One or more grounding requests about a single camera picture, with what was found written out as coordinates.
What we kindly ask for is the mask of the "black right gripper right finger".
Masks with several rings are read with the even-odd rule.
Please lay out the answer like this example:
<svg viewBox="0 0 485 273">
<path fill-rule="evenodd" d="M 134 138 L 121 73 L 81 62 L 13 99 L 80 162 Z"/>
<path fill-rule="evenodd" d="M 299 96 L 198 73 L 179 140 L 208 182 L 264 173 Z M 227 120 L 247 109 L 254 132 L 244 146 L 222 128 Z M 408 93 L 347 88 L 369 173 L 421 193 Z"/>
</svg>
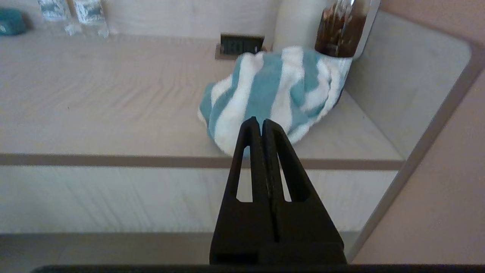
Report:
<svg viewBox="0 0 485 273">
<path fill-rule="evenodd" d="M 266 265 L 347 263 L 344 242 L 283 128 L 263 123 L 274 242 L 260 250 Z"/>
</svg>

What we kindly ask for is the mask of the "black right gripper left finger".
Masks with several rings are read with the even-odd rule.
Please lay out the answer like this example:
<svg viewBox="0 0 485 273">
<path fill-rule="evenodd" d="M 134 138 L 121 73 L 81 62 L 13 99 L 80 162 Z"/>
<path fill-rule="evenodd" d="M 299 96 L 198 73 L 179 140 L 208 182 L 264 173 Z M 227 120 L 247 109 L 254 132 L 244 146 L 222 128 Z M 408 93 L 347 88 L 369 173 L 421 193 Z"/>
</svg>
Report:
<svg viewBox="0 0 485 273">
<path fill-rule="evenodd" d="M 252 201 L 237 199 L 244 150 L 250 149 Z M 260 125 L 242 123 L 210 248 L 211 265 L 256 265 L 262 247 L 274 242 Z"/>
</svg>

